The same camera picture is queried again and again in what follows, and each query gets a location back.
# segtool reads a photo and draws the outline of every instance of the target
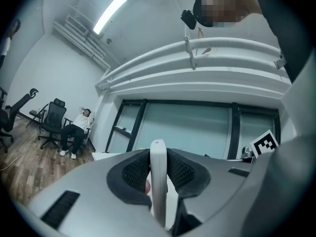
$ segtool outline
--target window frame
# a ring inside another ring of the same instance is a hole
[[[107,146],[105,152],[107,152],[113,131],[117,131],[120,134],[124,135],[125,137],[129,138],[129,143],[126,149],[126,152],[132,151],[134,147],[135,140],[138,135],[138,131],[141,125],[141,122],[144,117],[145,109],[147,103],[150,104],[176,104],[176,105],[192,105],[192,106],[209,106],[209,107],[221,107],[221,108],[230,108],[231,109],[231,116],[229,122],[231,123],[231,130],[229,130],[229,134],[231,135],[229,140],[229,149],[227,154],[227,159],[236,159],[238,156],[238,146],[239,146],[239,139],[240,139],[240,116],[243,113],[248,114],[255,114],[255,115],[262,115],[262,116],[269,116],[273,119],[275,133],[276,133],[276,141],[280,144],[281,142],[281,125],[280,125],[280,117],[278,109],[270,109],[264,107],[257,107],[251,105],[243,105],[238,103],[219,103],[219,102],[207,102],[207,101],[190,101],[190,100],[123,100],[122,104],[118,110],[118,114],[114,120],[111,133],[107,142]],[[131,133],[118,128],[116,125],[119,121],[120,115],[123,111],[125,105],[138,105],[140,106],[134,127]]]

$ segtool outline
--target fluorescent light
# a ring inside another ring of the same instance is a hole
[[[93,28],[96,34],[99,34],[108,20],[112,17],[112,15],[126,2],[127,0],[114,0],[109,7],[103,12],[102,16],[100,17],[99,21]]]

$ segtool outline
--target black textured grip pad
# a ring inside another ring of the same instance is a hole
[[[167,174],[181,198],[198,196],[208,185],[211,176],[208,170],[177,151],[167,149]]]
[[[125,203],[152,207],[145,195],[146,179],[149,174],[150,150],[144,151],[112,167],[107,175],[110,190]]]

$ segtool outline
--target frosted glass window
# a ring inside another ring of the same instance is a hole
[[[167,148],[222,159],[228,128],[228,108],[148,104],[134,150],[163,139]]]
[[[139,107],[139,105],[124,105],[117,125],[122,128],[126,128],[128,132],[131,133],[139,111]]]
[[[121,135],[119,132],[113,131],[110,146],[108,149],[109,153],[125,153],[129,143],[129,138]]]
[[[241,131],[241,147],[249,146],[250,142],[258,138],[260,135],[268,130],[271,130],[273,135],[274,132],[274,122],[272,117],[261,116],[261,115],[251,115],[251,114],[241,114],[242,118],[242,131]]]

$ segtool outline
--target seated person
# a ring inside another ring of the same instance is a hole
[[[90,120],[91,110],[80,108],[80,115],[76,117],[75,121],[72,124],[66,125],[61,130],[61,145],[62,151],[60,152],[61,156],[65,156],[68,152],[68,135],[74,134],[74,144],[73,150],[71,153],[71,159],[76,159],[76,153],[85,138],[85,134],[88,132],[87,128],[90,128],[92,120]]]

